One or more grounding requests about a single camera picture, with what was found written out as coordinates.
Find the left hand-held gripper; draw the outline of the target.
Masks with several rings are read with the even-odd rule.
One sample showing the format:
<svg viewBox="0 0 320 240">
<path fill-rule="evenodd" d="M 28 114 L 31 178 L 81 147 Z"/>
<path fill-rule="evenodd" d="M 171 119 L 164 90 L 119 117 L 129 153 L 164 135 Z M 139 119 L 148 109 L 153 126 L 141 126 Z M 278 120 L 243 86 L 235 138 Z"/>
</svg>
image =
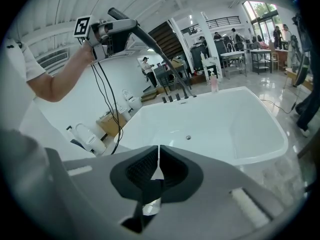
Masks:
<svg viewBox="0 0 320 240">
<path fill-rule="evenodd" d="M 104 38 L 108 37 L 108 54 L 117 54 L 126 49 L 131 29 L 137 26 L 134 19 L 121 19 L 115 21 L 96 21 L 93 15 L 80 16 L 75 22 L 73 37 L 87 41 L 92 47 L 92 54 L 96 61 L 107 57 L 103 48 Z"/>
</svg>

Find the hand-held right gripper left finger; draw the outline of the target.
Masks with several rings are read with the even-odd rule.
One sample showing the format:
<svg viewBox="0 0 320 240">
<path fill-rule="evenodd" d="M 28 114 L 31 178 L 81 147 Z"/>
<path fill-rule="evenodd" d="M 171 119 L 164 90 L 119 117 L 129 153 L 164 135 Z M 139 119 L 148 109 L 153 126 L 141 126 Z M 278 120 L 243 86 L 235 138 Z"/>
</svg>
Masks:
<svg viewBox="0 0 320 240">
<path fill-rule="evenodd" d="M 47 156 L 75 239 L 151 239 L 143 234 L 142 206 L 143 191 L 158 167 L 156 146 L 70 161 L 53 149 Z"/>
</svg>

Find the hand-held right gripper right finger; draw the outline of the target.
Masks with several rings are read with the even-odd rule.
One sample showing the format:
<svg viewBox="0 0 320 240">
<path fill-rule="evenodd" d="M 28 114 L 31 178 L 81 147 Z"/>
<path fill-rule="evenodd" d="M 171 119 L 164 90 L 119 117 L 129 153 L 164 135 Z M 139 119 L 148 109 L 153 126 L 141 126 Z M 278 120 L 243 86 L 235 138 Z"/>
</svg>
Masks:
<svg viewBox="0 0 320 240">
<path fill-rule="evenodd" d="M 234 166 L 162 145 L 159 212 L 151 240 L 272 240 L 286 225 L 283 204 Z"/>
</svg>

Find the person's left hand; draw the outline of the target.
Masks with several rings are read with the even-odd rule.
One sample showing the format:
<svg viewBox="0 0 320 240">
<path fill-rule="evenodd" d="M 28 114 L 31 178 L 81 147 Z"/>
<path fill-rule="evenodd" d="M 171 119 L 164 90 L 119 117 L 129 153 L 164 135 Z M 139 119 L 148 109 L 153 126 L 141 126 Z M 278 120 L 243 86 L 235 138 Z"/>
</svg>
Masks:
<svg viewBox="0 0 320 240">
<path fill-rule="evenodd" d="M 96 59 L 93 54 L 93 47 L 90 45 L 90 43 L 87 40 L 84 40 L 82 42 L 80 51 L 87 63 L 89 63 L 90 65 L 95 63 Z"/>
</svg>

